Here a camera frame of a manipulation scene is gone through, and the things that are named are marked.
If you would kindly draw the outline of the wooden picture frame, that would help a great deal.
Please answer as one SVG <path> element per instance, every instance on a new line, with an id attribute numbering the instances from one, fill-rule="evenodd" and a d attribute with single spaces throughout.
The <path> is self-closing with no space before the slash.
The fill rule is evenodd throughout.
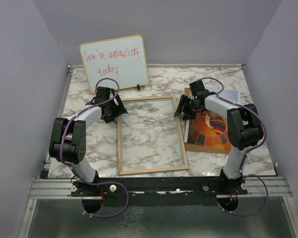
<path id="1" fill-rule="evenodd" d="M 126 98 L 117 119 L 118 175 L 188 169 L 181 122 L 174 117 L 174 95 Z"/>

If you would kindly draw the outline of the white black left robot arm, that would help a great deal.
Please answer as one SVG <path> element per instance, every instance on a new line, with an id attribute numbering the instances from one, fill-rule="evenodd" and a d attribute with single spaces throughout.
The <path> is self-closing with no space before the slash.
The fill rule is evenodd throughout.
<path id="1" fill-rule="evenodd" d="M 118 92 L 107 87 L 97 87 L 96 96 L 85 107 L 68 118 L 54 120 L 49 145 L 49 155 L 66 165 L 83 182 L 82 189 L 93 196 L 99 192 L 99 175 L 85 158 L 86 130 L 95 122 L 111 123 L 127 110 Z"/>

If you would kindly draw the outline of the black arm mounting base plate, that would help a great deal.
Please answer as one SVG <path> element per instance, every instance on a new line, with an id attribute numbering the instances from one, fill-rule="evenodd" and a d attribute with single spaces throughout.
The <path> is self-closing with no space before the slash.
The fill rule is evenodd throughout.
<path id="1" fill-rule="evenodd" d="M 71 196 L 106 206 L 215 206 L 217 196 L 246 195 L 245 181 L 217 177 L 101 178 L 99 185 L 75 181 Z"/>

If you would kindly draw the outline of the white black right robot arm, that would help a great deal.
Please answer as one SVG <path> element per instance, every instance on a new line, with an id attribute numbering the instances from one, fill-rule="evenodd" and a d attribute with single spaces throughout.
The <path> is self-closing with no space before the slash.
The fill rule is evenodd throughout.
<path id="1" fill-rule="evenodd" d="M 183 119 L 195 119 L 198 112 L 212 111 L 227 120 L 228 141 L 231 144 L 228 160 L 220 172 L 219 190 L 229 194 L 236 183 L 244 177 L 242 170 L 248 154 L 260 147 L 266 140 L 265 128 L 254 104 L 242 105 L 220 96 L 224 90 L 211 92 L 204 87 L 202 79 L 189 84 L 193 98 L 180 97 L 175 117 L 184 114 Z"/>

